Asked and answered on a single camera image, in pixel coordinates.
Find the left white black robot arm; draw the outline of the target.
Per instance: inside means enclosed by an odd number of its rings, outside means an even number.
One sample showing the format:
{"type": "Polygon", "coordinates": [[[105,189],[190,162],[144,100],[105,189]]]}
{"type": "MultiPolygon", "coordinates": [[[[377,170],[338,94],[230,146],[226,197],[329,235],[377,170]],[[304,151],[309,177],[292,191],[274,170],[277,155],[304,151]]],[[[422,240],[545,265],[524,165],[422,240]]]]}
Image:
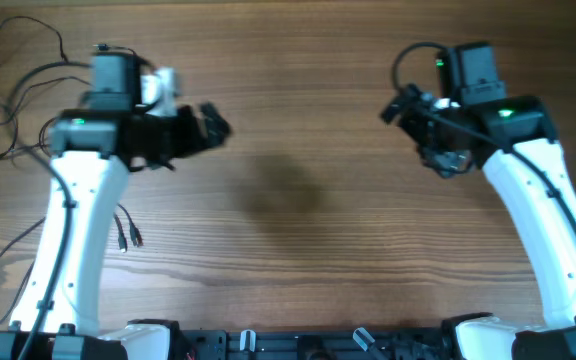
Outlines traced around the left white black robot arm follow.
{"type": "Polygon", "coordinates": [[[177,106],[174,73],[143,75],[133,53],[100,51],[86,101],[61,112],[49,132],[50,200],[27,286],[0,331],[0,359],[193,359],[175,321],[136,320],[99,331],[104,253],[115,209],[141,158],[170,168],[222,146],[228,122],[211,103],[177,106]]]}

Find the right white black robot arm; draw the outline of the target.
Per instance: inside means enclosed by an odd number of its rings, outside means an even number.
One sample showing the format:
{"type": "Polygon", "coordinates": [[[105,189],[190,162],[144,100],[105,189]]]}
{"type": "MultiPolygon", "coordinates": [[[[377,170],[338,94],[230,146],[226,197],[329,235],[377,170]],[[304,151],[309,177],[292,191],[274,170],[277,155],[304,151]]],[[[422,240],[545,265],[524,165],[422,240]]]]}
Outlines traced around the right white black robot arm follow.
{"type": "Polygon", "coordinates": [[[444,321],[452,359],[576,359],[576,192],[558,132],[541,99],[510,96],[486,42],[435,45],[441,93],[398,74],[382,111],[444,179],[481,171],[505,205],[534,272],[539,325],[489,313],[444,321]]]}

